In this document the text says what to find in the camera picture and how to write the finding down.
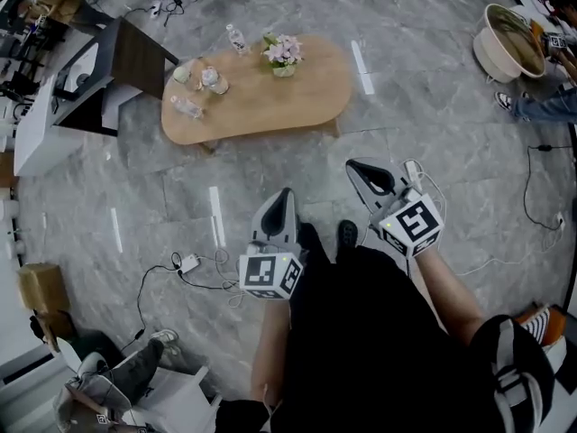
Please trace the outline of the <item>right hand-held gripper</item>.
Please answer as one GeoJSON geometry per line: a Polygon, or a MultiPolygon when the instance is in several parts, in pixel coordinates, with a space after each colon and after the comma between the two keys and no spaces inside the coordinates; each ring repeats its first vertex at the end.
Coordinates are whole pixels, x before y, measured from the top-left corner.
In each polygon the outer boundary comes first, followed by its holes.
{"type": "Polygon", "coordinates": [[[374,157],[349,159],[345,170],[371,214],[378,236],[411,259],[434,245],[444,221],[428,194],[407,187],[405,173],[390,161],[374,157]]]}

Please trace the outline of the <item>person's right forearm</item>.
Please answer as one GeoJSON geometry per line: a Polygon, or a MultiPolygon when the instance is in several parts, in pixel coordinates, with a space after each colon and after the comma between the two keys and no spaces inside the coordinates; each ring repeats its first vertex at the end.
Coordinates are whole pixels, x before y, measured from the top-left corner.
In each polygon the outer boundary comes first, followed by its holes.
{"type": "Polygon", "coordinates": [[[468,345],[485,322],[475,296],[434,247],[429,247],[417,255],[416,262],[435,311],[447,333],[468,345]]]}

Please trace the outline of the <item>person's left forearm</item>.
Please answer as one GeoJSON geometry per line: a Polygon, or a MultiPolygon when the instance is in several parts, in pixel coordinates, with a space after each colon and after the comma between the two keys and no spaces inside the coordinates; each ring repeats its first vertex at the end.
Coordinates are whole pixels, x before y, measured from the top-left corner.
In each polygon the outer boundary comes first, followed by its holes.
{"type": "Polygon", "coordinates": [[[267,300],[253,358],[251,395],[270,406],[278,405],[282,398],[289,330],[289,302],[267,300]]]}

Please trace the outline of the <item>wooden coffee table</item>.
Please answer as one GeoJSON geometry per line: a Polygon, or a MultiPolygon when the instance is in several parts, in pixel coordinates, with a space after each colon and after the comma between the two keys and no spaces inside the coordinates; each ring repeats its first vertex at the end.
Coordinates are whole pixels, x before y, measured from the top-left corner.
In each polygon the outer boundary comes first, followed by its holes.
{"type": "Polygon", "coordinates": [[[203,68],[214,67],[228,81],[229,89],[217,95],[170,78],[161,107],[164,133],[176,144],[206,148],[212,141],[235,134],[337,119],[352,94],[349,60],[339,46],[321,36],[301,34],[298,40],[304,59],[290,78],[273,75],[261,54],[261,43],[242,56],[229,49],[185,63],[196,76],[203,68]],[[172,96],[190,99],[203,109],[204,116],[194,119],[181,114],[170,103],[172,96]]]}

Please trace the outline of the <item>person's right black shoe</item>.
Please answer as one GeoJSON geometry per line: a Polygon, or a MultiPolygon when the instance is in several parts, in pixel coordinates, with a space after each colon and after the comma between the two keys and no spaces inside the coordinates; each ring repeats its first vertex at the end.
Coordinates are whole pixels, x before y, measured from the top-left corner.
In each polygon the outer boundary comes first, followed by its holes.
{"type": "Polygon", "coordinates": [[[337,227],[338,248],[354,248],[358,241],[357,225],[348,219],[341,220],[337,227]]]}

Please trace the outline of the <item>person's black trousers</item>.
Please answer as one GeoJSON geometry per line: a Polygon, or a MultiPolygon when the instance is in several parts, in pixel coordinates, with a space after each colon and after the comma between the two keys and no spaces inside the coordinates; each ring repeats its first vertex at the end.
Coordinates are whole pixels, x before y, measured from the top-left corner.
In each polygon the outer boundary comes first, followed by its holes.
{"type": "Polygon", "coordinates": [[[302,225],[282,402],[271,433],[499,433],[471,350],[386,254],[330,261],[302,225]]]}

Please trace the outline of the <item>lying clear plastic bottle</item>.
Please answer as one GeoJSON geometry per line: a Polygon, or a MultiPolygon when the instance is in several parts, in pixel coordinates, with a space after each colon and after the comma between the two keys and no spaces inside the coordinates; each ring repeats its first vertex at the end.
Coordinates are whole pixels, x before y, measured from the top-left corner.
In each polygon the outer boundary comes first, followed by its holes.
{"type": "Polygon", "coordinates": [[[172,96],[170,103],[181,114],[194,119],[201,119],[204,116],[203,109],[186,97],[172,96]]]}

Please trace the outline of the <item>clear glass jar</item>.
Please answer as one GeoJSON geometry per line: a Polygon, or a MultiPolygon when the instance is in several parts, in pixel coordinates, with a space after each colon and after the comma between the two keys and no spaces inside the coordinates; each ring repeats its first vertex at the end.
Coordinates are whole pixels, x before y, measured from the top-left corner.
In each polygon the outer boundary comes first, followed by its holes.
{"type": "Polygon", "coordinates": [[[201,73],[202,85],[217,95],[225,94],[229,89],[228,81],[212,66],[201,73]]]}

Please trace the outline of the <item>pink flowers in white pot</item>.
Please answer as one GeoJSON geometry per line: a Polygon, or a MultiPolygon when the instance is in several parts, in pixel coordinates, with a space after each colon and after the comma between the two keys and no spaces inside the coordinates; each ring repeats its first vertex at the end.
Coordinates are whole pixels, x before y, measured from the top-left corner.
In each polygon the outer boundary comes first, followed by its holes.
{"type": "Polygon", "coordinates": [[[272,73],[278,78],[290,78],[303,60],[301,54],[302,43],[295,36],[286,34],[265,34],[263,37],[264,50],[262,56],[272,68],[272,73]]]}

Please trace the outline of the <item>cream round tub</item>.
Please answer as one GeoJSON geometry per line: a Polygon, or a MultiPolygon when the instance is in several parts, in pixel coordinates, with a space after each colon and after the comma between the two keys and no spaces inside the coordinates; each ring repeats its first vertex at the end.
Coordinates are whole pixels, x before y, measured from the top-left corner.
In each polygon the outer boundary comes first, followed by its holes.
{"type": "Polygon", "coordinates": [[[490,4],[481,23],[472,49],[490,80],[508,84],[522,75],[543,77],[545,57],[526,18],[505,6],[490,4]]]}

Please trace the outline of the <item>white paper box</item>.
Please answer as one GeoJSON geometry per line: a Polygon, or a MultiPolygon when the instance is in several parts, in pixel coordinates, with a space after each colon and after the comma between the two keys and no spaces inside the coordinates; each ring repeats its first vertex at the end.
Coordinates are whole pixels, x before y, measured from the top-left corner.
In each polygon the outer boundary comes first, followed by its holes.
{"type": "Polygon", "coordinates": [[[222,400],[211,401],[200,384],[208,375],[202,366],[194,375],[159,367],[148,393],[124,415],[127,422],[150,424],[160,433],[215,433],[215,417],[222,400]]]}

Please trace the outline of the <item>black white striped cloth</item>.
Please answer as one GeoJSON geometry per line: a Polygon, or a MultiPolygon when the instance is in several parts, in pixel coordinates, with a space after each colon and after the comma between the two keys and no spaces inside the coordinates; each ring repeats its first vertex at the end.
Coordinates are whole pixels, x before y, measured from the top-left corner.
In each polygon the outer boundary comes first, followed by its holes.
{"type": "Polygon", "coordinates": [[[522,324],[524,328],[532,337],[537,341],[539,345],[543,343],[545,338],[546,330],[550,321],[550,310],[549,308],[540,309],[531,318],[522,324]]]}

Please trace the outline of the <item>orange sofa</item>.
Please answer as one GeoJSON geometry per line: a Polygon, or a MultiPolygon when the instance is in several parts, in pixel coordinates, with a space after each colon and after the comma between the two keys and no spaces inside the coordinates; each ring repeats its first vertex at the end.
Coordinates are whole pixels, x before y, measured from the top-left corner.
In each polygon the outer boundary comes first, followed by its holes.
{"type": "Polygon", "coordinates": [[[537,309],[530,309],[529,311],[517,317],[516,321],[520,326],[522,326],[524,322],[526,322],[529,318],[535,315],[536,312],[543,308],[549,308],[550,321],[541,346],[548,346],[556,343],[565,330],[566,317],[557,307],[543,306],[537,309]]]}

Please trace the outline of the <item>cardboard box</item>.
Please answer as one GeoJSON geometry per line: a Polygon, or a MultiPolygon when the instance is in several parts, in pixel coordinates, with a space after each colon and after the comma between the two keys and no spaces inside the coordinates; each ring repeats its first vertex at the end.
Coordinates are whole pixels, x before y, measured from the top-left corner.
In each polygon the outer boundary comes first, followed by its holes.
{"type": "Polygon", "coordinates": [[[61,269],[53,263],[28,263],[17,271],[23,305],[42,314],[69,311],[61,269]]]}

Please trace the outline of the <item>white cabinet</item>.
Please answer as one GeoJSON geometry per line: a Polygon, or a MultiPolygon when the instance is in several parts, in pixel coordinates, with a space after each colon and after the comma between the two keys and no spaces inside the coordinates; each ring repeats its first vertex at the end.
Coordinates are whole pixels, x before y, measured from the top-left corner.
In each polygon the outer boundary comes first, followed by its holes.
{"type": "Polygon", "coordinates": [[[19,178],[44,175],[84,142],[82,131],[54,124],[50,102],[55,83],[56,75],[45,79],[30,110],[16,127],[14,175],[19,178]]]}

